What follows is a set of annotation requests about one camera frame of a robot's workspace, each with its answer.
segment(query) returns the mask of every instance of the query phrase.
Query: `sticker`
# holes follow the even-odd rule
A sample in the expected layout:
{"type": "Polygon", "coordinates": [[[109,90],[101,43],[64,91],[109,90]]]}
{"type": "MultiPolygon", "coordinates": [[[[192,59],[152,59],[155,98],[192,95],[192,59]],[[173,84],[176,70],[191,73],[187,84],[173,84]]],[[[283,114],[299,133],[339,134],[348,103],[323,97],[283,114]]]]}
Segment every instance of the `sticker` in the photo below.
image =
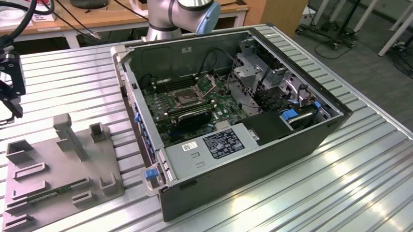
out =
{"type": "Polygon", "coordinates": [[[50,31],[50,30],[60,30],[60,27],[56,28],[40,28],[37,31],[50,31]]]}
{"type": "Polygon", "coordinates": [[[181,49],[181,53],[188,53],[192,51],[192,48],[191,47],[185,47],[181,49]]]}
{"type": "Polygon", "coordinates": [[[189,151],[191,149],[193,149],[193,148],[196,148],[196,147],[197,147],[197,145],[196,145],[196,142],[195,142],[195,141],[191,142],[191,143],[188,143],[188,144],[183,144],[183,145],[181,145],[183,151],[189,151]]]}
{"type": "Polygon", "coordinates": [[[233,152],[244,149],[235,132],[227,129],[205,138],[203,138],[208,151],[215,159],[232,154],[233,152]]]}

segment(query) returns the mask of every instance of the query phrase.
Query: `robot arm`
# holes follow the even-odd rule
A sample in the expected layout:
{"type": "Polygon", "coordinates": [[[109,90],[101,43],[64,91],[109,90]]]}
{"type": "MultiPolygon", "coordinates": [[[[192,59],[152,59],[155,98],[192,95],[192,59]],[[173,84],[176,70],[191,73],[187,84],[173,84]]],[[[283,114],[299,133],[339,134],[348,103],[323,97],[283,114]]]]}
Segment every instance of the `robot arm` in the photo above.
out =
{"type": "Polygon", "coordinates": [[[148,0],[147,41],[181,36],[180,28],[209,33],[217,22],[220,6],[213,0],[148,0]]]}

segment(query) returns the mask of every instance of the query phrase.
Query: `power supply label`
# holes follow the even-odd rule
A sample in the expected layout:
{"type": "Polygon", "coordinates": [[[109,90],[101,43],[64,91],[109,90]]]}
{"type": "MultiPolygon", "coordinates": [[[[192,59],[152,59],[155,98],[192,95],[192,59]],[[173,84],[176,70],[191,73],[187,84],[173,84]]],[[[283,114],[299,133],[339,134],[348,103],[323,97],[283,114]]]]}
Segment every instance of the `power supply label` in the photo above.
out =
{"type": "Polygon", "coordinates": [[[244,145],[242,144],[232,129],[227,129],[225,131],[203,138],[203,140],[215,159],[220,159],[221,157],[244,149],[244,145]]]}

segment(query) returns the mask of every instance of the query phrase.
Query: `motherboard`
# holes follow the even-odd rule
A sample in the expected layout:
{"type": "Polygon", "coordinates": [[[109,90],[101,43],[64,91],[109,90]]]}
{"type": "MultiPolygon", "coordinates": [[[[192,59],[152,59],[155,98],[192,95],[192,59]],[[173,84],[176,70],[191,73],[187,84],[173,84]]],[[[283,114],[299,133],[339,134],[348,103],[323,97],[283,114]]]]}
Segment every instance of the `motherboard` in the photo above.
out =
{"type": "Polygon", "coordinates": [[[144,100],[165,147],[220,130],[247,117],[231,96],[227,76],[203,74],[151,80],[144,100]]]}

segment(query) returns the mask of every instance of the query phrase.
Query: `wooden desk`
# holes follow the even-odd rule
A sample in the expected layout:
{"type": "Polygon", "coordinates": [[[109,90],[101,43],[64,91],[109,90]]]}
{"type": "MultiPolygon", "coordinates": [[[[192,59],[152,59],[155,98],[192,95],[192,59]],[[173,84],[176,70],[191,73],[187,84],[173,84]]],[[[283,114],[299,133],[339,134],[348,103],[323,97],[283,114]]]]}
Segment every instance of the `wooden desk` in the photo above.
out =
{"type": "MultiPolygon", "coordinates": [[[[119,0],[125,6],[131,8],[128,0],[119,0]]],[[[121,29],[132,29],[147,27],[147,21],[137,17],[132,12],[127,11],[115,1],[109,1],[109,4],[105,8],[90,10],[85,13],[84,9],[78,9],[73,7],[69,3],[69,0],[60,0],[66,9],[78,19],[78,21],[88,28],[93,29],[96,32],[101,31],[112,31],[121,29]]],[[[82,33],[88,33],[85,29],[78,25],[74,19],[69,16],[69,14],[60,8],[56,3],[56,9],[58,10],[58,15],[68,21],[68,23],[78,29],[82,33]]],[[[221,6],[220,16],[219,18],[233,17],[233,27],[243,26],[244,23],[244,14],[248,10],[248,6],[240,6],[235,3],[227,4],[221,6]]],[[[52,37],[65,37],[69,48],[78,48],[77,42],[77,32],[61,22],[61,20],[56,19],[54,22],[41,22],[34,23],[34,26],[28,27],[22,34],[18,36],[16,41],[44,39],[52,37]]]]}

